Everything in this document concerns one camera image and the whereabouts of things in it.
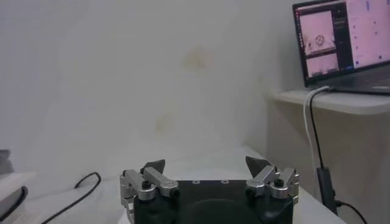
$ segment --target wall stain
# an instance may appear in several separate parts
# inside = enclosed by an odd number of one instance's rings
[[[166,135],[173,131],[174,120],[171,114],[164,114],[160,117],[156,117],[156,133],[158,135]]]
[[[190,50],[182,62],[182,66],[189,70],[200,70],[212,67],[214,64],[214,53],[203,47],[196,47]]]

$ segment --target white cable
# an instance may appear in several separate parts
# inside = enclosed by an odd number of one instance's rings
[[[310,101],[310,99],[312,98],[312,96],[318,92],[321,92],[325,89],[329,89],[329,86],[323,86],[321,88],[318,88],[318,89],[315,89],[313,91],[311,91],[310,93],[307,94],[306,96],[306,99],[305,101],[303,102],[303,120],[305,121],[305,130],[306,130],[306,135],[307,135],[307,138],[309,140],[309,146],[310,146],[310,151],[311,151],[311,163],[312,163],[312,166],[313,166],[313,181],[314,181],[314,197],[316,196],[316,192],[317,192],[317,187],[316,187],[316,183],[317,183],[317,178],[316,178],[316,162],[314,160],[314,148],[313,148],[313,143],[311,142],[311,136],[310,136],[310,132],[309,132],[309,126],[307,124],[307,117],[306,117],[306,107],[307,107],[307,103]]]

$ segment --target laptop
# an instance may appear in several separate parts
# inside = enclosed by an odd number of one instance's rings
[[[306,87],[390,94],[390,0],[293,5]]]

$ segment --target white wall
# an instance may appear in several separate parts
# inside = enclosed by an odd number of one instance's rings
[[[31,197],[92,170],[247,141],[265,150],[264,93],[297,66],[283,36],[291,4],[1,1],[0,146],[39,173]]]

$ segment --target black cable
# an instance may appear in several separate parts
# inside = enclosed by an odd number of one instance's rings
[[[5,212],[1,217],[0,217],[0,222],[3,222],[8,216],[10,216],[26,199],[27,195],[29,194],[29,190],[27,187],[23,186],[21,187],[21,194],[18,198],[18,200],[11,206],[11,208],[8,209],[7,212]]]
[[[337,205],[337,207],[341,207],[341,206],[345,205],[345,206],[351,208],[353,211],[356,212],[356,214],[359,215],[359,217],[360,217],[360,219],[363,221],[363,223],[364,223],[364,224],[367,224],[367,221],[366,221],[366,219],[363,217],[363,215],[362,215],[355,207],[353,207],[352,205],[350,205],[350,204],[348,204],[348,203],[345,203],[345,202],[342,202],[342,201],[336,201],[336,205]]]
[[[319,156],[319,161],[320,161],[320,164],[321,164],[321,168],[324,169],[324,162],[322,160],[322,154],[321,154],[321,148],[319,147],[319,141],[318,141],[318,135],[317,135],[317,128],[316,128],[316,123],[314,121],[314,116],[313,116],[313,99],[314,97],[325,91],[326,89],[322,90],[322,91],[319,91],[319,92],[316,92],[314,93],[311,98],[310,98],[310,103],[309,103],[309,107],[310,107],[310,118],[311,118],[311,123],[313,124],[313,131],[314,131],[314,136],[316,137],[316,144],[317,144],[317,150],[318,150],[318,156]],[[367,224],[367,221],[366,219],[363,217],[363,215],[355,208],[353,207],[352,205],[348,204],[348,203],[345,203],[345,202],[342,202],[342,201],[338,201],[336,200],[336,206],[337,207],[341,207],[341,206],[347,206],[347,207],[350,207],[352,210],[354,210],[358,215],[359,217],[362,219],[363,223],[364,224]]]
[[[84,198],[88,197],[90,194],[92,194],[92,192],[97,188],[97,186],[100,184],[100,182],[102,181],[102,178],[100,177],[100,175],[97,173],[97,172],[93,172],[93,173],[90,173],[88,174],[87,176],[83,177],[79,182],[77,182],[77,184],[74,186],[75,189],[79,188],[80,184],[85,180],[87,179],[88,177],[92,176],[92,175],[96,175],[98,177],[98,180],[97,180],[97,183],[83,196],[81,196],[79,199],[77,199],[75,202],[71,203],[70,205],[68,205],[67,207],[63,208],[61,211],[55,213],[54,215],[50,216],[50,218],[46,219],[42,224],[47,224],[49,223],[51,220],[55,219],[57,216],[59,216],[60,214],[64,213],[66,210],[72,208],[73,206],[75,206],[76,204],[78,204],[80,201],[82,201]]]
[[[316,124],[314,122],[314,116],[313,116],[313,99],[314,97],[323,92],[323,91],[319,91],[319,92],[316,92],[314,93],[311,98],[310,98],[310,103],[309,103],[309,107],[310,107],[310,118],[311,118],[311,123],[313,124],[313,131],[314,131],[314,136],[316,137],[316,144],[317,144],[317,150],[318,150],[318,156],[319,156],[319,162],[321,164],[321,168],[324,168],[324,162],[322,160],[322,154],[321,154],[321,149],[319,147],[319,141],[318,141],[318,135],[317,135],[317,129],[316,129]]]

